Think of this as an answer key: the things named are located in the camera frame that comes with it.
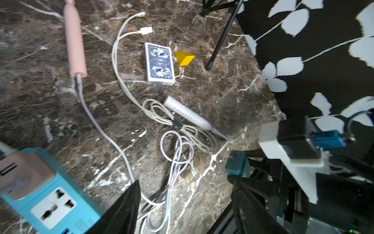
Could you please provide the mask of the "pink wall charger cube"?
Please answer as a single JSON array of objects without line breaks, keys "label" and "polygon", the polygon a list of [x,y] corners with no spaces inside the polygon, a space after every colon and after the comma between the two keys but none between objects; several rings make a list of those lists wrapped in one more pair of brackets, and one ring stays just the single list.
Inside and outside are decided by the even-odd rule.
[{"label": "pink wall charger cube", "polygon": [[15,153],[1,160],[1,195],[21,200],[55,177],[56,171],[37,153]]}]

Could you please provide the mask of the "teal wall charger cube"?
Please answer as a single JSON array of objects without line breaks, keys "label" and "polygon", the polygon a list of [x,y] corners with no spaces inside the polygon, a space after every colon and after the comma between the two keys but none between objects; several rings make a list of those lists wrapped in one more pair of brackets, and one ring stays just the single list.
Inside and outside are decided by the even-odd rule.
[{"label": "teal wall charger cube", "polygon": [[227,159],[225,170],[229,176],[249,178],[251,166],[244,151],[232,151]]}]

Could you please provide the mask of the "pink electric toothbrush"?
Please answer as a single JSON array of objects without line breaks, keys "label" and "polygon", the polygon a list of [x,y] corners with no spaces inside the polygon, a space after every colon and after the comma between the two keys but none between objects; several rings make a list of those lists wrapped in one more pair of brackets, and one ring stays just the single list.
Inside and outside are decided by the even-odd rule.
[{"label": "pink electric toothbrush", "polygon": [[85,78],[88,76],[88,72],[80,24],[81,20],[78,10],[75,7],[75,1],[65,1],[63,16],[65,23],[69,74],[72,77],[80,75],[82,78]]}]

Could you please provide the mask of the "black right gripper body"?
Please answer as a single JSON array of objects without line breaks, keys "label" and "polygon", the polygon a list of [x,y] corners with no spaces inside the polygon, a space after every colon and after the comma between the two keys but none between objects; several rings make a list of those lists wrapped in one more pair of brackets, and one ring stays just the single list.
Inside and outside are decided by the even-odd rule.
[{"label": "black right gripper body", "polygon": [[374,186],[337,175],[317,175],[318,201],[313,204],[280,160],[256,161],[245,152],[251,166],[249,178],[228,175],[266,208],[287,234],[343,234],[374,231]]}]

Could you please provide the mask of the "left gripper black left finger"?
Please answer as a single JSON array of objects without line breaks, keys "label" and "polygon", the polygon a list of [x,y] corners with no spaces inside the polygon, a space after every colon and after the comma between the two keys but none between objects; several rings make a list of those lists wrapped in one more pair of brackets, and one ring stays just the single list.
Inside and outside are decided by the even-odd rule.
[{"label": "left gripper black left finger", "polygon": [[136,180],[86,234],[134,234],[141,201]]}]

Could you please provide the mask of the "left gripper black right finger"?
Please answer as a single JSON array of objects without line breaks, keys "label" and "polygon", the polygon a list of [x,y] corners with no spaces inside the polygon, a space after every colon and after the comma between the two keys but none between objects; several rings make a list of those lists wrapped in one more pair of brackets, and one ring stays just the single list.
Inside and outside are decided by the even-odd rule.
[{"label": "left gripper black right finger", "polygon": [[239,183],[234,183],[231,203],[238,234],[288,233],[257,198]]}]

